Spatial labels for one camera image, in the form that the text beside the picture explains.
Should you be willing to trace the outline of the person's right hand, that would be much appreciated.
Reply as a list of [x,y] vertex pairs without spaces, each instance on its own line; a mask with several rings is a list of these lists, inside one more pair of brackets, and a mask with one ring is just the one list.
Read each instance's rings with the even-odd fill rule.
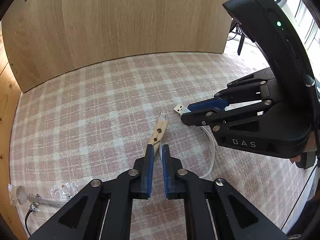
[[[309,135],[309,138],[308,138],[307,145],[304,148],[303,153],[315,152],[316,150],[317,150],[317,143],[316,143],[316,139],[315,139],[315,134],[314,134],[314,132],[311,132],[310,135]],[[294,158],[291,158],[290,162],[292,164],[298,163],[298,162],[301,161],[301,158],[302,158],[302,154],[300,154],[300,155],[298,155],[298,156],[296,156]]]

